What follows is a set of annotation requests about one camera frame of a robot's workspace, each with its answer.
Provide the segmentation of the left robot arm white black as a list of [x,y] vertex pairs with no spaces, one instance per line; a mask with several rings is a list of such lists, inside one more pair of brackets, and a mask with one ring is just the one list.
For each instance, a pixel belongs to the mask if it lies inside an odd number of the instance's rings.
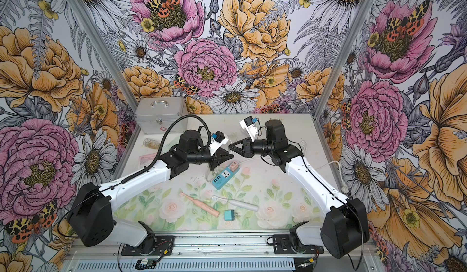
[[158,246],[152,229],[143,222],[115,218],[114,211],[148,188],[187,171],[190,165],[207,164],[214,170],[233,159],[233,155],[223,149],[228,136],[220,131],[211,133],[201,117],[192,117],[206,130],[206,143],[200,130],[186,130],[178,144],[166,153],[159,150],[151,163],[141,170],[108,183],[87,183],[80,187],[66,220],[85,246],[96,246],[107,240],[127,245],[139,254],[152,253]]

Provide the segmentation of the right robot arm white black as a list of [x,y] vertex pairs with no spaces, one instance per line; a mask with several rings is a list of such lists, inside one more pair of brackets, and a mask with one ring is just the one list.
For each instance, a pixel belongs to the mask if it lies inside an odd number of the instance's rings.
[[302,150],[286,136],[281,120],[265,123],[264,139],[258,137],[255,118],[240,121],[248,137],[229,145],[229,149],[244,158],[256,155],[269,157],[273,165],[301,184],[325,218],[320,228],[309,221],[293,226],[289,241],[300,253],[313,246],[323,246],[333,257],[343,258],[362,247],[370,238],[365,206],[360,199],[349,199],[333,188],[307,161]]

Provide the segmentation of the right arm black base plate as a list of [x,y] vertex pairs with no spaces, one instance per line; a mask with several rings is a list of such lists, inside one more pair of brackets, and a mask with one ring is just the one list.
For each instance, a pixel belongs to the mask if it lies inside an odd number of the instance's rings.
[[324,254],[323,246],[304,245],[290,234],[275,234],[266,243],[273,247],[275,254]]

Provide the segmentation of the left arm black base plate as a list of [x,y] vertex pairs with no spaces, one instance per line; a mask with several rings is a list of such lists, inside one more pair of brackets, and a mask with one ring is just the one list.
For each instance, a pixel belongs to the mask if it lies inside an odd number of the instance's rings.
[[175,236],[148,236],[139,246],[124,245],[121,256],[170,256]]

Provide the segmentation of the teal power strip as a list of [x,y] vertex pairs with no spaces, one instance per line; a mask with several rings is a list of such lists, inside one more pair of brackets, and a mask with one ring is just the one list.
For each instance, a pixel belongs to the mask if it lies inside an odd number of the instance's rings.
[[222,172],[220,172],[216,177],[214,177],[212,185],[216,190],[220,190],[239,171],[238,170],[236,173],[233,174],[228,170],[228,167],[226,167]]

